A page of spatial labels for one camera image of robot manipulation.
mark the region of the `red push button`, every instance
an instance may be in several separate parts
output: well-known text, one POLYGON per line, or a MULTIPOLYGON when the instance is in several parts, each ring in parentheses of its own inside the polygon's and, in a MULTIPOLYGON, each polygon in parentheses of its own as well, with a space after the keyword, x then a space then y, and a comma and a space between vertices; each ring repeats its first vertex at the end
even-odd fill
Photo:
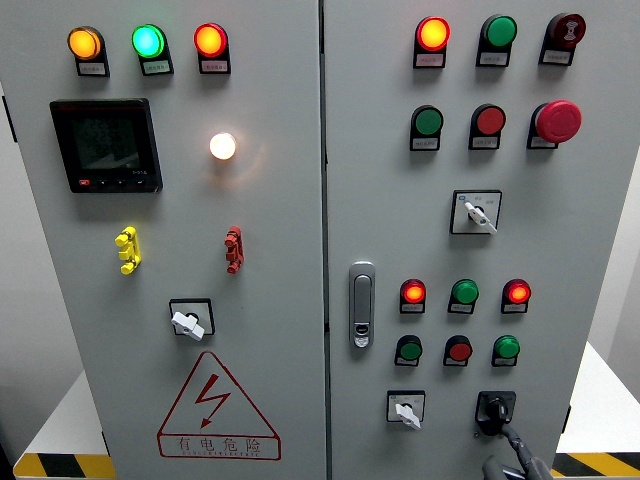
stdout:
POLYGON ((577 13, 561 13, 553 17, 547 32, 560 48, 574 48, 587 30, 587 23, 577 13))
POLYGON ((506 121, 507 116, 504 111, 492 105, 480 112, 476 125, 484 135, 495 135, 502 130, 506 121))
POLYGON ((463 362, 471 356, 471 345, 465 343, 459 343, 451 347, 449 350, 449 356, 456 362, 463 362))
POLYGON ((538 112, 536 130, 549 143, 563 143, 573 138, 580 130, 582 113, 575 103, 555 100, 547 103, 538 112))

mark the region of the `red indicator light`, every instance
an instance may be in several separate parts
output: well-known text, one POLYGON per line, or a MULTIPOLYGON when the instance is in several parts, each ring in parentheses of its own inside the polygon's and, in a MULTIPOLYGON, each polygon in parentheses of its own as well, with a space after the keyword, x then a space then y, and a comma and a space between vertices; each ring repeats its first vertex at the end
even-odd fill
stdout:
POLYGON ((524 280, 511 280, 505 287, 505 294, 511 303, 525 303, 531 297, 531 287, 524 280))
POLYGON ((540 109, 536 118, 538 135, 550 143, 563 143, 580 130, 582 113, 575 103, 555 100, 540 109))
POLYGON ((200 25, 193 34, 193 43, 201 55, 214 58, 227 48, 227 34, 215 23, 200 25))
POLYGON ((485 108, 480 115, 478 115, 477 126, 478 130, 484 135, 495 135, 504 127, 507 122, 507 116, 498 107, 485 108))
POLYGON ((444 18, 427 17, 418 25, 416 36, 422 48, 436 52, 446 47, 450 35, 449 23, 444 18))
POLYGON ((449 350, 449 356, 456 362, 464 362, 471 356, 471 345, 458 343, 449 350))
POLYGON ((427 288, 420 280, 407 280, 402 285, 402 297, 408 303, 421 303, 427 296, 427 288))

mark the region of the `green indicator light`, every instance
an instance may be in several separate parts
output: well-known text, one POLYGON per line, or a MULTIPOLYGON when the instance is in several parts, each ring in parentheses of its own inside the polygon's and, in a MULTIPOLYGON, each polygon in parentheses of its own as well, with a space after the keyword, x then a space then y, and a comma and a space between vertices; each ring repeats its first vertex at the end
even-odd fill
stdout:
POLYGON ((460 280, 453 286, 453 298, 464 305, 475 302, 479 295, 478 285, 473 280, 460 280))
POLYGON ((433 108, 427 108, 416 117, 416 128, 423 135, 433 135, 442 128, 442 115, 433 108))
POLYGON ((415 360, 422 355, 422 347, 417 343, 407 343, 400 348, 400 355, 405 360, 415 360))
POLYGON ((506 47, 516 38, 517 31, 513 18, 495 16, 485 22, 484 38, 494 47, 506 47))
POLYGON ((155 58, 164 50, 164 35, 155 25, 141 25, 133 31, 133 48, 144 58, 155 58))
POLYGON ((493 348, 502 358, 514 358, 520 353, 520 342, 513 335, 504 335, 496 340, 493 348))

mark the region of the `orange indicator light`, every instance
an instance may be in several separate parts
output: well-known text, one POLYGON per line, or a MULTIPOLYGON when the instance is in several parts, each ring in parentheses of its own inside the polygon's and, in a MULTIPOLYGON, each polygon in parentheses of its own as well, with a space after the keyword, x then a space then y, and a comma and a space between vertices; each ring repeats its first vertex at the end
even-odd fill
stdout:
POLYGON ((427 296, 427 289, 422 282, 410 280, 403 285, 402 296, 409 303, 420 303, 427 296))
POLYGON ((418 26, 418 43, 430 52, 444 48, 449 42, 450 35, 449 24, 442 17, 427 17, 418 26))
POLYGON ((217 57, 227 48, 227 34, 219 25, 205 23, 196 29, 193 43, 201 55, 209 58, 217 57))
POLYGON ((93 60, 102 50, 102 42, 98 33, 90 27, 77 27, 67 37, 69 50, 79 60, 93 60))

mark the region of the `indicator light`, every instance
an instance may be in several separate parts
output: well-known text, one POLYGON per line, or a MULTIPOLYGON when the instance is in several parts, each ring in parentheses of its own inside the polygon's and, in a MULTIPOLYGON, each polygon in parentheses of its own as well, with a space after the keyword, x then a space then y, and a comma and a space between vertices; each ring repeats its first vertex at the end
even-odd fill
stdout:
POLYGON ((423 105, 416 108, 411 116, 410 150, 439 150, 443 126, 444 116, 436 107, 423 105))
POLYGON ((497 105, 485 103, 471 115, 469 150, 497 150, 507 115, 497 105))
POLYGON ((502 289, 502 313, 526 313, 531 287, 522 279, 510 280, 502 289))
POLYGON ((430 52, 437 52, 447 45, 451 29, 444 18, 427 17, 420 25, 416 37, 422 48, 430 52))
POLYGON ((209 150, 217 159, 229 160, 236 153, 236 139, 230 133, 217 133, 209 142, 209 150))
POLYGON ((506 15, 487 18, 480 30, 476 67, 508 67, 511 45, 518 33, 516 21, 506 15))
POLYGON ((164 34, 155 25, 141 25, 133 31, 133 48, 144 58, 155 58, 164 50, 164 34))
POLYGON ((80 60, 93 60, 102 50, 102 41, 97 32, 90 27, 78 27, 71 30, 67 37, 69 50, 80 60))
POLYGON ((215 23, 200 25, 193 34, 193 43, 198 52, 209 58, 214 58, 227 48, 227 34, 215 23))
POLYGON ((229 75, 229 39, 220 25, 205 23, 193 34, 193 43, 198 52, 198 68, 201 74, 229 75))
POLYGON ((520 342, 513 335, 503 335, 493 344, 491 365, 494 367, 513 367, 518 362, 520 342))
POLYGON ((457 281, 451 289, 449 297, 449 313, 471 314, 475 308, 476 300, 480 296, 478 285, 473 280, 465 278, 457 281))
POLYGON ((442 364, 445 367, 466 367, 473 354, 471 342, 464 335, 455 335, 447 340, 442 364))
POLYGON ((424 313, 427 288, 416 278, 407 280, 400 287, 400 313, 424 313))
POLYGON ((528 149, 556 149, 575 136, 582 125, 582 113, 569 100, 540 105, 531 116, 528 149))
POLYGON ((167 37, 156 25, 146 24, 136 27, 131 35, 131 43, 138 54, 143 75, 173 73, 167 37))
POLYGON ((577 13, 561 13, 551 19, 545 32, 540 59, 544 65, 569 66, 576 46, 583 39, 587 24, 577 13))
POLYGON ((444 68, 451 28, 442 17, 424 18, 416 28, 413 68, 444 68))
POLYGON ((422 342, 415 335, 405 335, 396 344, 395 365, 417 367, 422 355, 422 342))
POLYGON ((104 38, 95 28, 76 27, 67 36, 67 46, 80 76, 108 77, 109 65, 104 38))

